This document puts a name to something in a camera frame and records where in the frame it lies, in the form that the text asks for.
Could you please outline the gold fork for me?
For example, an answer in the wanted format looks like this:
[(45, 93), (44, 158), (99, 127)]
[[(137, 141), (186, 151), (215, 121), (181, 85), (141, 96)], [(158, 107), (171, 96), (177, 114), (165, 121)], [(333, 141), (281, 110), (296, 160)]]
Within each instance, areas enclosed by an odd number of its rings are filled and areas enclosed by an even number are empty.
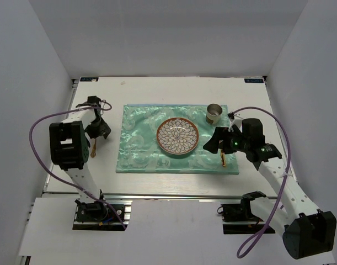
[(97, 155), (97, 140), (94, 139), (92, 151), (90, 153), (91, 158), (94, 158)]

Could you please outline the gold knife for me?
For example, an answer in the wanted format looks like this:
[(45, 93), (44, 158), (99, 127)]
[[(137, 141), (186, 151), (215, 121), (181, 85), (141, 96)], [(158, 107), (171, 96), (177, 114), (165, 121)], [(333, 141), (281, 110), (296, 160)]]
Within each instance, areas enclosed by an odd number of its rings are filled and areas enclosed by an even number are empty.
[(224, 152), (221, 152), (221, 162), (222, 162), (222, 166), (226, 167), (226, 155)]

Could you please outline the metal cup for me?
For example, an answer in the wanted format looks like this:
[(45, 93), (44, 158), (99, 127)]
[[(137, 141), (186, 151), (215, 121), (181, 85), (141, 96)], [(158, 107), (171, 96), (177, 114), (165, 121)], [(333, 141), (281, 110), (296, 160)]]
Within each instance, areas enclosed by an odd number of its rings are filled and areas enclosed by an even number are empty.
[(221, 118), (222, 113), (223, 113), (223, 109), (220, 105), (215, 104), (215, 103), (209, 104), (206, 110), (207, 123), (211, 125), (217, 124)]

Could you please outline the patterned orange rim plate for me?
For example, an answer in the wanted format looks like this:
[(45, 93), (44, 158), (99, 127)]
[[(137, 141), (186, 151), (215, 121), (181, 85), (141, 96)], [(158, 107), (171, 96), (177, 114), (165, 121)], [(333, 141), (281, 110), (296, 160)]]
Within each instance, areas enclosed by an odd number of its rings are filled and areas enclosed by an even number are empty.
[(170, 118), (160, 124), (156, 132), (159, 147), (170, 155), (187, 155), (199, 142), (197, 126), (185, 118)]

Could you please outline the green satin cloth napkin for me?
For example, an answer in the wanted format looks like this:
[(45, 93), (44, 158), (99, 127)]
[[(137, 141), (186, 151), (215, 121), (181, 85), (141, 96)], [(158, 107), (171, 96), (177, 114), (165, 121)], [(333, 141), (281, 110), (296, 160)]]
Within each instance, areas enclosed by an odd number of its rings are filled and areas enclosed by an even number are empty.
[[(206, 122), (206, 111), (205, 105), (125, 105), (116, 172), (237, 175), (235, 155), (226, 155), (223, 166), (218, 154), (203, 149), (216, 127)], [(196, 125), (199, 142), (190, 153), (171, 155), (159, 147), (157, 129), (170, 118), (185, 118)]]

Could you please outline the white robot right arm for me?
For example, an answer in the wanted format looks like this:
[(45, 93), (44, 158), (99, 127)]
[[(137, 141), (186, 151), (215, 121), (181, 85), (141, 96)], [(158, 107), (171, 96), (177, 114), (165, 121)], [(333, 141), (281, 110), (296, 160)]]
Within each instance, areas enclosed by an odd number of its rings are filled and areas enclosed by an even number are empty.
[(332, 251), (336, 217), (331, 211), (322, 211), (297, 181), (287, 175), (282, 155), (275, 145), (266, 143), (259, 119), (244, 119), (240, 128), (236, 125), (232, 128), (215, 128), (212, 138), (203, 148), (211, 153), (245, 153), (247, 160), (278, 193), (283, 209), (262, 192), (252, 192), (243, 195), (240, 212), (247, 220), (256, 217), (264, 220), (282, 237), (285, 249), (292, 258)]

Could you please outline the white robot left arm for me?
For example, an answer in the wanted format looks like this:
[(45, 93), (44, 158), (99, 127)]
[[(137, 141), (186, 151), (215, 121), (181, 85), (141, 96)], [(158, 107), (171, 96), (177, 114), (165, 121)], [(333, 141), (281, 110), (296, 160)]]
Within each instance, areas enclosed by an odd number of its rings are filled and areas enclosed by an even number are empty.
[(102, 100), (89, 96), (87, 101), (77, 105), (75, 113), (60, 123), (49, 126), (50, 151), (53, 164), (70, 177), (79, 192), (76, 200), (82, 214), (103, 220), (108, 215), (101, 189), (97, 187), (89, 171), (90, 139), (107, 138), (111, 133), (108, 124), (101, 117)]

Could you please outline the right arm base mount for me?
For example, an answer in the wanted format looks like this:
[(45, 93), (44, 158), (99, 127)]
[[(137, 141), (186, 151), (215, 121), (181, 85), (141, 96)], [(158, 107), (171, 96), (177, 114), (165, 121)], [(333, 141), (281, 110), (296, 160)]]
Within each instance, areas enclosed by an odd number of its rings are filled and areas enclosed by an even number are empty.
[(244, 194), (239, 203), (224, 203), (217, 208), (222, 217), (224, 235), (252, 235), (264, 226), (264, 220), (252, 214), (250, 202), (266, 198), (260, 191)]

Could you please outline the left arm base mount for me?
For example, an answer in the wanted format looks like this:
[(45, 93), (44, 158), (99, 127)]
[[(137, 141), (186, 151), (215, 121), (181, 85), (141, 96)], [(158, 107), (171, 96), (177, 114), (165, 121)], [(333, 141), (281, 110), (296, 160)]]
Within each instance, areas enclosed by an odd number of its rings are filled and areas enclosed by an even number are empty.
[(74, 231), (125, 231), (129, 223), (131, 207), (113, 204), (113, 209), (100, 202), (77, 204), (72, 230)]

